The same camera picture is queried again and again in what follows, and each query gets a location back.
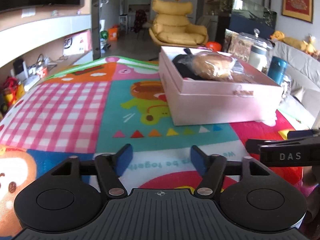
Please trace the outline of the packaged bread bun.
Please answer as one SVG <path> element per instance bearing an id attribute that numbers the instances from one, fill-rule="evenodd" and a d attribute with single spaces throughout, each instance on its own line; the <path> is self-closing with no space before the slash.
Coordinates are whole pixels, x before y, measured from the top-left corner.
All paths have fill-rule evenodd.
<path id="1" fill-rule="evenodd" d="M 244 74 L 243 66 L 234 58 L 212 51 L 201 51 L 191 58 L 191 71 L 205 80 L 232 80 Z"/>

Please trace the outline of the black plush toy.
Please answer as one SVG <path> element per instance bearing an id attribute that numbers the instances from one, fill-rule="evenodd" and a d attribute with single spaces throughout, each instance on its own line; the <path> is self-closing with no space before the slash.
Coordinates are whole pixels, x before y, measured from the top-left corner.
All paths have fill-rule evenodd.
<path id="1" fill-rule="evenodd" d="M 173 64 L 181 77 L 185 80 L 201 80 L 201 78 L 191 70 L 191 63 L 194 55 L 189 48 L 184 48 L 185 54 L 177 55 L 173 60 Z"/>

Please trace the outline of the colourful play mat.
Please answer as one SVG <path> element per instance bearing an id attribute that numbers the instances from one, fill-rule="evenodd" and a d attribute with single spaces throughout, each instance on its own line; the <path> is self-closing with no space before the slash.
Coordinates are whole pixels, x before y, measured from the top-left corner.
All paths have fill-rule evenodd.
<path id="1" fill-rule="evenodd" d="M 107 57 L 58 74 L 1 117 L 1 239 L 21 231 L 13 208 L 17 194 L 68 157 L 92 160 L 131 144 L 133 158 L 120 178 L 127 191 L 194 190 L 200 176 L 191 146 L 240 160 L 246 140 L 285 139 L 314 121 L 288 98 L 263 122 L 175 126 L 156 64 Z"/>

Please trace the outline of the pink cardboard box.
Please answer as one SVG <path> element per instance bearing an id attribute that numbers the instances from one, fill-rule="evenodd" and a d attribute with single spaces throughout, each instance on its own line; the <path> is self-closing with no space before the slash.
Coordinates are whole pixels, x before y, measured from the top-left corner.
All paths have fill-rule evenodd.
<path id="1" fill-rule="evenodd" d="M 205 125 L 264 121 L 272 116 L 283 88 L 250 64 L 240 61 L 253 83 L 185 80 L 173 59 L 182 47 L 162 46 L 159 75 L 174 125 Z"/>

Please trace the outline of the small glass seed jar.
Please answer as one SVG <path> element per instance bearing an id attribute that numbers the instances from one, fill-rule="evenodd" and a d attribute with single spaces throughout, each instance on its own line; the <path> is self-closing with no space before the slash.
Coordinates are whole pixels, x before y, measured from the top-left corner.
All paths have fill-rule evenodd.
<path id="1" fill-rule="evenodd" d="M 283 88 L 283 93 L 281 96 L 281 103 L 285 102 L 291 93 L 292 80 L 291 76 L 285 75 L 283 77 L 283 81 L 281 83 L 281 87 Z"/>

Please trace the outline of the grey sofa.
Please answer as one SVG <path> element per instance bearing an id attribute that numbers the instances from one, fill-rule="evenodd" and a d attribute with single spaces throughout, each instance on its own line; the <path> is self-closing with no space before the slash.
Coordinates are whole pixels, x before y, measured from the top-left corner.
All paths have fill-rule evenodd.
<path id="1" fill-rule="evenodd" d="M 286 75 L 291 77 L 291 95 L 314 117 L 319 113 L 319 61 L 310 55 L 277 41 L 273 56 L 287 62 Z"/>

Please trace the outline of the teal thermos bottle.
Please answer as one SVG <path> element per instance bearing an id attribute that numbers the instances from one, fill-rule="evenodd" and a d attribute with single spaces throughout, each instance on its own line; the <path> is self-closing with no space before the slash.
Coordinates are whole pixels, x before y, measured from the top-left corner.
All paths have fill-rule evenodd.
<path id="1" fill-rule="evenodd" d="M 270 67 L 268 69 L 267 75 L 275 83 L 281 85 L 285 72 L 287 69 L 287 62 L 279 57 L 273 56 Z"/>

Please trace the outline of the white thermos bottle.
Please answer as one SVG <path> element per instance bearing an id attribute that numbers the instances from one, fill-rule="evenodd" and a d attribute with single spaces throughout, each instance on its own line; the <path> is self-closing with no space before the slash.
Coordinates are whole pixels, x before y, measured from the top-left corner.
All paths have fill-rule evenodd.
<path id="1" fill-rule="evenodd" d="M 267 66 L 266 54 L 267 54 L 266 48 L 252 45 L 248 63 L 251 66 L 253 66 L 255 69 L 262 71 L 263 68 Z"/>

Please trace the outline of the yellow duck plush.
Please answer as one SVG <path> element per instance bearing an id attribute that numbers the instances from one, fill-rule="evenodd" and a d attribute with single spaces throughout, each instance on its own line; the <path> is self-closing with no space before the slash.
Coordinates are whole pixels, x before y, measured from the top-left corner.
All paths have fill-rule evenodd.
<path id="1" fill-rule="evenodd" d="M 312 35 L 309 35 L 306 40 L 298 40 L 292 37 L 286 37 L 285 34 L 281 31 L 276 30 L 271 36 L 271 41 L 281 41 L 293 48 L 296 48 L 300 51 L 305 52 L 310 56 L 319 57 L 319 50 L 314 46 L 316 38 Z"/>

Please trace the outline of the white flat box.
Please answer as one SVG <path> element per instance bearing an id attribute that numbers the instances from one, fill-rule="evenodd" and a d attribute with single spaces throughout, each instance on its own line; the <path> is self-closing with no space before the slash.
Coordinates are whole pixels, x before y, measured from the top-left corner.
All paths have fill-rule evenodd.
<path id="1" fill-rule="evenodd" d="M 28 92 L 34 85 L 40 81 L 39 75 L 33 75 L 23 81 L 23 88 L 25 92 Z"/>

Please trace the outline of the large glass nut jar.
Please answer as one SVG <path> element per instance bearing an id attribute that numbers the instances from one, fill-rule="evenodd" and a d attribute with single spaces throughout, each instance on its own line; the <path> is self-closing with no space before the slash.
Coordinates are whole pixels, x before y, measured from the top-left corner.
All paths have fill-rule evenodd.
<path id="1" fill-rule="evenodd" d="M 272 50 L 272 43 L 260 35 L 260 30 L 253 29 L 253 34 L 236 33 L 229 29 L 225 30 L 225 41 L 222 51 L 232 54 L 237 59 L 248 62 L 252 46 L 256 46 L 266 50 L 268 56 Z"/>

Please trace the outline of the yellow toy truck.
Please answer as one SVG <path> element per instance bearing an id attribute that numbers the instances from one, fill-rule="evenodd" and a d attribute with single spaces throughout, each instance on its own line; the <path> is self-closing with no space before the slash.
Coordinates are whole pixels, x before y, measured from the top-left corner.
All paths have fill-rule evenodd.
<path id="1" fill-rule="evenodd" d="M 1 87 L 1 94 L 7 107 L 10 108 L 24 96 L 25 90 L 23 83 L 15 77 L 7 77 Z"/>

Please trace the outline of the white SF parcel box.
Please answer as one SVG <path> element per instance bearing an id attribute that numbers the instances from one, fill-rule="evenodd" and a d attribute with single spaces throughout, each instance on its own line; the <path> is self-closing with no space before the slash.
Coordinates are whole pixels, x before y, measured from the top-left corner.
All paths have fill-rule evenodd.
<path id="1" fill-rule="evenodd" d="M 84 54 L 92 50 L 91 31 L 86 30 L 64 38 L 63 56 Z"/>

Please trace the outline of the watermelon ball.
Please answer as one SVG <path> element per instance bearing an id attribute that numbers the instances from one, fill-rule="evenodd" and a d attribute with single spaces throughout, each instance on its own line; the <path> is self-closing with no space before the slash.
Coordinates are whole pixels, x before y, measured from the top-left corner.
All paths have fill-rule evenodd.
<path id="1" fill-rule="evenodd" d="M 103 40 L 107 40 L 108 39 L 108 32 L 106 30 L 102 30 L 100 32 L 100 38 Z"/>

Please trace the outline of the orange paper bag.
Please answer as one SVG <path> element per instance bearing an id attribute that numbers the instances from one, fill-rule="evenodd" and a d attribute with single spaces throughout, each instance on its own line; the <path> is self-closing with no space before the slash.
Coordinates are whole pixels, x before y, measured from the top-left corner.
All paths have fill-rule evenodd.
<path id="1" fill-rule="evenodd" d="M 119 26 L 114 25 L 112 28 L 108 29 L 108 40 L 117 41 L 119 36 Z"/>

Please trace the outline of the glass fish tank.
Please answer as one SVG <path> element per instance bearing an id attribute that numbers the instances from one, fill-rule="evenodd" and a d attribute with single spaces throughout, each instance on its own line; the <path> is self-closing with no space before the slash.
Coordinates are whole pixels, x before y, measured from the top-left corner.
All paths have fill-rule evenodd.
<path id="1" fill-rule="evenodd" d="M 276 28 L 277 13 L 250 0 L 220 0 L 218 9 L 217 36 L 228 29 L 236 33 L 254 34 L 270 38 Z"/>

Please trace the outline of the yellow lounge chair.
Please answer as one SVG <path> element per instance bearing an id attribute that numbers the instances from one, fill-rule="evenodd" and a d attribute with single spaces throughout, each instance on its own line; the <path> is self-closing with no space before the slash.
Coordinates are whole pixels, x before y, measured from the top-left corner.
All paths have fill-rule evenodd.
<path id="1" fill-rule="evenodd" d="M 156 13 L 149 34 L 159 46 L 197 48 L 208 42 L 208 31 L 203 25 L 195 25 L 187 15 L 193 12 L 191 2 L 167 2 L 153 0 Z"/>

